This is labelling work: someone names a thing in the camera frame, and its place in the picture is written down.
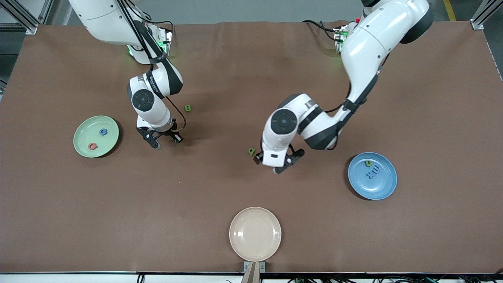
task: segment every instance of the black cable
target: black cable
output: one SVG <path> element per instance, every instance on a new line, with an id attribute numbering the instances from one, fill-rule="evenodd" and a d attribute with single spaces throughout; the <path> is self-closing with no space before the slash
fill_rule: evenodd
<path id="1" fill-rule="evenodd" d="M 328 276 L 327 278 L 331 280 L 335 280 L 338 283 L 356 283 L 353 280 L 346 278 L 346 277 L 340 277 L 340 276 Z"/>
<path id="2" fill-rule="evenodd" d="M 315 21 L 312 21 L 312 20 L 305 20 L 305 21 L 302 21 L 302 23 L 310 23 L 310 24 L 314 24 L 315 26 L 321 28 L 321 29 L 324 29 L 326 31 L 330 31 L 330 32 L 333 32 L 333 29 L 328 29 L 328 28 L 325 28 L 323 26 L 321 26 L 319 23 L 315 22 Z"/>
<path id="3" fill-rule="evenodd" d="M 326 150 L 328 150 L 328 151 L 333 151 L 334 149 L 336 149 L 336 147 L 337 147 L 337 142 L 339 141 L 339 135 L 336 135 L 336 138 L 337 138 L 337 139 L 336 139 L 336 142 L 333 144 L 333 146 L 332 146 L 331 148 L 329 148 L 329 149 L 326 149 Z"/>
<path id="4" fill-rule="evenodd" d="M 349 97 L 349 93 L 351 92 L 351 83 L 349 84 L 349 87 L 348 87 L 348 94 L 346 94 L 346 98 Z M 330 109 L 328 111 L 325 111 L 325 113 L 331 113 L 331 112 L 334 112 L 336 111 L 337 109 L 339 109 L 340 107 L 342 106 L 342 104 L 339 104 L 339 106 L 337 106 L 336 108 L 334 109 Z"/>
<path id="5" fill-rule="evenodd" d="M 129 24 L 129 26 L 131 26 L 131 29 L 133 30 L 134 34 L 136 35 L 136 38 L 138 39 L 138 41 L 139 41 L 139 43 L 141 45 L 141 48 L 143 48 L 143 50 L 147 54 L 147 57 L 149 59 L 152 59 L 152 56 L 150 55 L 150 52 L 148 52 L 147 45 L 145 44 L 145 41 L 143 40 L 143 37 L 139 34 L 138 30 L 134 26 L 133 18 L 131 17 L 131 15 L 129 14 L 129 12 L 127 12 L 126 6 L 124 6 L 123 0 L 118 0 L 117 2 L 119 4 L 119 7 L 121 8 L 122 13 L 126 17 L 126 20 L 127 20 L 128 24 Z"/>
<path id="6" fill-rule="evenodd" d="M 442 280 L 442 279 L 443 279 L 444 277 L 446 277 L 446 276 L 447 276 L 447 274 L 444 274 L 444 275 L 442 275 L 442 277 L 440 277 L 439 279 L 434 280 L 434 281 L 438 282 L 438 281 Z"/>
<path id="7" fill-rule="evenodd" d="M 182 116 L 183 120 L 184 120 L 184 126 L 181 127 L 180 129 L 178 130 L 174 130 L 172 132 L 180 132 L 182 131 L 183 129 L 185 129 L 185 126 L 187 125 L 187 120 L 185 120 L 185 116 L 183 115 L 183 113 L 178 109 L 178 107 L 173 103 L 173 101 L 171 101 L 171 99 L 166 96 L 167 100 L 171 103 L 171 105 L 173 105 L 173 107 L 178 111 L 178 113 L 180 113 L 180 115 Z"/>
<path id="8" fill-rule="evenodd" d="M 148 19 L 149 21 L 151 21 L 151 20 L 152 20 L 152 16 L 151 16 L 149 13 L 147 13 L 147 12 L 143 12 L 143 13 L 145 14 L 145 16 L 147 17 L 147 19 Z"/>
<path id="9" fill-rule="evenodd" d="M 137 14 L 137 13 L 136 13 L 136 11 L 135 11 L 135 10 L 134 10 L 131 6 L 130 6 L 130 4 L 129 4 L 129 3 L 131 3 L 134 7 L 136 7 L 136 5 L 133 3 L 133 1 L 132 1 L 132 0 L 126 0 L 126 1 L 127 1 L 127 5 L 128 5 L 128 7 L 129 7 L 129 8 L 133 11 L 133 13 L 134 13 L 136 16 L 140 17 L 142 20 L 144 20 L 144 21 L 146 21 L 147 23 L 150 23 L 150 24 L 164 24 L 164 23 L 169 23 L 169 24 L 171 25 L 171 29 L 173 30 L 173 33 L 175 32 L 175 25 L 174 25 L 171 21 L 153 22 L 153 21 L 152 21 L 152 17 L 151 17 L 150 15 L 148 15 L 148 14 L 147 14 L 147 13 L 145 13 L 145 12 L 142 12 L 142 13 L 144 13 L 145 15 L 148 15 L 148 17 L 150 18 L 150 19 L 146 19 L 146 18 L 142 17 L 141 15 Z"/>
<path id="10" fill-rule="evenodd" d="M 381 63 L 381 67 L 384 66 L 384 64 L 386 63 L 386 61 L 388 60 L 388 57 L 389 57 L 390 53 L 388 53 L 388 55 L 386 55 L 386 57 L 384 58 L 384 60 L 382 61 Z"/>
<path id="11" fill-rule="evenodd" d="M 143 283 L 145 281 L 145 274 L 138 274 L 138 278 L 136 279 L 136 283 Z"/>
<path id="12" fill-rule="evenodd" d="M 315 21 L 312 21 L 312 20 L 305 20 L 305 21 L 302 21 L 302 22 L 303 22 L 303 23 L 310 23 L 310 24 L 314 24 L 315 26 L 317 26 L 317 27 L 321 28 L 321 29 L 325 32 L 325 34 L 328 36 L 328 38 L 330 38 L 331 40 L 333 40 L 333 41 L 337 41 L 337 42 L 342 42 L 342 40 L 340 40 L 340 39 L 335 39 L 335 38 L 331 37 L 331 36 L 328 34 L 328 32 L 329 32 L 329 31 L 330 31 L 330 32 L 333 32 L 333 29 L 328 29 L 328 28 L 326 28 L 326 27 L 325 27 L 325 25 L 323 25 L 323 22 L 322 22 L 322 21 L 320 21 L 320 22 L 319 22 L 319 24 L 318 24 L 318 23 L 316 23 Z"/>
<path id="13" fill-rule="evenodd" d="M 336 42 L 344 42 L 344 41 L 342 41 L 342 40 L 340 40 L 340 39 L 336 39 L 336 38 L 331 37 L 331 36 L 328 34 L 328 31 L 326 31 L 327 29 L 326 29 L 326 28 L 325 28 L 325 26 L 323 25 L 323 22 L 322 22 L 322 21 L 319 21 L 319 24 L 321 25 L 321 28 L 323 29 L 323 31 L 325 32 L 325 34 L 328 36 L 328 38 L 330 38 L 331 40 L 336 41 Z"/>

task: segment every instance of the green plate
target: green plate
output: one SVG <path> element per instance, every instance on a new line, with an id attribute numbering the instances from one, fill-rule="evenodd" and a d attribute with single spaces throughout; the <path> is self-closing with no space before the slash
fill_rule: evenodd
<path id="1" fill-rule="evenodd" d="M 106 135 L 100 135 L 100 130 L 106 129 Z M 73 135 L 73 147 L 84 157 L 95 158 L 105 155 L 114 148 L 119 139 L 119 126 L 114 119 L 107 116 L 94 116 L 84 121 Z M 89 149 L 89 144 L 98 147 Z"/>

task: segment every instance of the plate rim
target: plate rim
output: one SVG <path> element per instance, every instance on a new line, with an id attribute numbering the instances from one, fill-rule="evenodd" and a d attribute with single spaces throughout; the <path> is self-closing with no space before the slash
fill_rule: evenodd
<path id="1" fill-rule="evenodd" d="M 103 154 L 98 155 L 98 156 L 87 156 L 87 155 L 84 155 L 83 153 L 81 153 L 81 152 L 77 149 L 77 146 L 76 146 L 76 139 L 75 139 L 75 138 L 77 137 L 77 133 L 79 132 L 80 127 L 81 127 L 84 123 L 86 123 L 87 121 L 89 121 L 89 120 L 91 120 L 91 119 L 95 119 L 95 118 L 98 118 L 98 117 L 100 117 L 100 118 L 103 118 L 103 117 L 104 117 L 104 118 L 106 118 L 106 119 L 111 120 L 111 121 L 113 122 L 113 124 L 115 125 L 115 127 L 117 128 L 117 136 L 115 137 L 114 146 L 113 146 L 113 147 L 111 147 L 109 150 L 107 150 L 106 152 L 104 152 Z M 83 157 L 87 157 L 87 158 L 97 158 L 97 157 L 103 156 L 103 155 L 107 154 L 108 152 L 110 152 L 110 151 L 111 151 L 111 150 L 115 147 L 115 145 L 117 144 L 117 141 L 119 140 L 119 134 L 120 134 L 120 133 L 119 133 L 119 130 L 120 130 L 120 129 L 119 129 L 119 125 L 117 124 L 117 121 L 115 121 L 115 120 L 114 120 L 114 118 L 112 118 L 112 117 L 105 116 L 105 115 L 96 115 L 96 116 L 93 116 L 93 117 L 89 117 L 89 118 L 87 118 L 86 120 L 84 120 L 82 123 L 80 123 L 80 125 L 79 125 L 79 126 L 77 127 L 77 129 L 75 130 L 75 133 L 73 134 L 73 148 L 75 149 L 75 151 L 76 151 L 78 154 L 80 154 L 80 155 L 81 155 L 81 156 L 83 156 Z"/>
<path id="2" fill-rule="evenodd" d="M 278 218 L 276 217 L 276 215 L 274 215 L 274 213 L 272 213 L 270 210 L 266 209 L 266 208 L 263 208 L 263 207 L 260 207 L 260 206 L 251 206 L 251 207 L 247 207 L 243 210 L 241 210 L 240 212 L 238 212 L 234 218 L 232 219 L 232 222 L 230 223 L 230 226 L 229 226 L 229 242 L 230 242 L 230 245 L 232 247 L 232 249 L 234 250 L 234 252 L 242 259 L 246 260 L 246 261 L 250 261 L 252 262 L 252 260 L 250 260 L 249 258 L 244 258 L 241 256 L 241 254 L 239 254 L 237 251 L 236 251 L 236 247 L 234 247 L 234 245 L 232 244 L 232 233 L 231 233 L 231 229 L 232 229 L 232 226 L 234 224 L 234 221 L 236 221 L 237 217 L 246 212 L 247 210 L 252 210 L 252 209 L 258 209 L 258 210 L 262 210 L 262 211 L 265 211 L 266 213 L 270 214 L 273 216 L 273 219 L 276 220 L 276 222 L 278 223 L 278 227 L 279 227 L 279 241 L 278 241 L 278 246 L 274 249 L 274 251 L 271 253 L 271 255 L 269 255 L 268 257 L 264 258 L 264 259 L 260 259 L 259 261 L 264 261 L 264 260 L 267 260 L 268 258 L 270 258 L 271 256 L 273 256 L 279 249 L 280 245 L 281 245 L 281 239 L 283 238 L 283 232 L 281 230 L 281 224 L 280 224 L 280 221 L 278 220 Z"/>
<path id="3" fill-rule="evenodd" d="M 384 195 L 384 196 L 382 196 L 382 197 L 379 197 L 379 198 L 369 198 L 369 197 L 366 197 L 366 196 L 362 195 L 362 194 L 359 192 L 359 190 L 357 190 L 357 189 L 355 188 L 356 186 L 355 186 L 355 185 L 354 185 L 354 183 L 352 182 L 352 178 L 351 178 L 351 175 L 350 175 L 350 170 L 351 170 L 351 168 L 352 168 L 352 164 L 353 164 L 354 162 L 356 162 L 355 160 L 356 160 L 356 159 L 357 159 L 360 155 L 365 155 L 365 154 L 367 154 L 367 155 L 368 155 L 368 154 L 371 154 L 371 155 L 376 155 L 376 156 L 378 156 L 378 157 L 382 157 L 384 160 L 386 160 L 386 161 L 389 163 L 389 165 L 391 165 L 391 168 L 389 168 L 389 169 L 391 169 L 391 170 L 390 170 L 390 171 L 391 171 L 391 174 L 395 176 L 395 180 L 396 180 L 396 181 L 395 181 L 395 185 L 394 185 L 393 189 L 389 191 L 389 193 L 385 194 L 385 195 Z M 395 189 L 396 189 L 397 185 L 398 185 L 398 174 L 397 174 L 397 172 L 396 172 L 395 166 L 394 166 L 394 165 L 393 165 L 393 163 L 392 163 L 389 159 L 387 159 L 384 155 L 379 154 L 379 153 L 377 153 L 377 152 L 362 152 L 362 153 L 360 153 L 360 154 L 357 154 L 355 157 L 353 157 L 353 159 L 351 159 L 351 162 L 349 163 L 349 166 L 348 166 L 348 179 L 349 179 L 349 183 L 350 183 L 351 187 L 353 188 L 353 190 L 354 190 L 357 194 L 359 194 L 361 197 L 364 197 L 364 198 L 369 199 L 369 200 L 383 200 L 383 199 L 385 199 L 385 198 L 387 198 L 387 197 L 391 196 L 391 195 L 392 195 L 392 193 L 395 191 Z"/>

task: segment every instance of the brown tabletop cover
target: brown tabletop cover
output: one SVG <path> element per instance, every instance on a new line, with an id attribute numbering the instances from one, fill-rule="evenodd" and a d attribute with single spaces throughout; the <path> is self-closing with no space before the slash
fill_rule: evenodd
<path id="1" fill-rule="evenodd" d="M 257 166 L 264 123 L 288 95 L 339 105 L 348 78 L 333 41 L 297 23 L 177 26 L 173 101 L 185 140 L 153 150 L 136 131 L 128 80 L 147 70 L 84 27 L 26 37 L 1 111 L 0 271 L 234 271 L 232 218 L 272 211 L 283 231 L 269 272 L 494 272 L 503 265 L 503 86 L 482 31 L 434 23 L 391 53 L 335 151 L 280 175 Z M 172 109 L 176 118 L 179 115 Z M 80 156 L 78 125 L 121 127 L 106 157 Z M 361 152 L 398 173 L 382 201 L 350 189 Z"/>

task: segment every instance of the gray floor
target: gray floor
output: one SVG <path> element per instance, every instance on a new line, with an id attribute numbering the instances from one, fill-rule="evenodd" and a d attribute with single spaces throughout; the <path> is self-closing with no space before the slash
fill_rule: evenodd
<path id="1" fill-rule="evenodd" d="M 469 21 L 482 0 L 451 0 L 458 21 Z M 503 9 L 500 8 L 484 23 L 484 34 L 491 48 L 494 61 L 503 70 Z"/>
<path id="2" fill-rule="evenodd" d="M 443 0 L 430 0 L 435 21 L 448 21 Z M 451 0 L 457 20 L 469 20 L 481 0 Z M 138 5 L 148 12 L 154 21 L 171 20 L 175 24 L 213 24 L 219 22 L 267 21 L 300 22 L 353 20 L 361 15 L 360 0 L 148 0 Z M 59 18 L 64 18 L 61 11 Z M 485 24 L 489 45 L 496 62 L 503 67 L 503 9 Z M 81 25 L 75 13 L 71 13 L 69 25 Z M 25 35 L 23 32 L 0 32 L 0 53 L 19 53 Z M 8 81 L 16 57 L 0 55 L 0 79 Z"/>

